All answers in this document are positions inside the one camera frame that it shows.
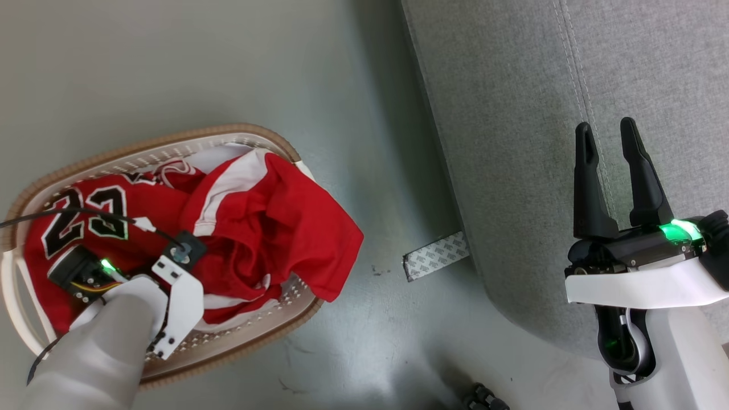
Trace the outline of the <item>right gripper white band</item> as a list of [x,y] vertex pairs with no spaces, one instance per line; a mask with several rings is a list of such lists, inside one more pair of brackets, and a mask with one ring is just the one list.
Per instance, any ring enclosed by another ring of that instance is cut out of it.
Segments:
[[567,300],[619,308],[706,306],[726,300],[727,213],[674,220],[635,120],[622,118],[620,133],[630,174],[631,226],[659,227],[632,228],[618,236],[599,179],[593,130],[581,122],[575,129],[573,235],[585,240],[568,252]]

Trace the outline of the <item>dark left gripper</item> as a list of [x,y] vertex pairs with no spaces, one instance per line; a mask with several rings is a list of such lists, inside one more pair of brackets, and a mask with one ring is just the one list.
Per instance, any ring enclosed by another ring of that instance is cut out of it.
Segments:
[[108,259],[100,259],[81,245],[65,250],[51,265],[48,280],[84,304],[128,282]]

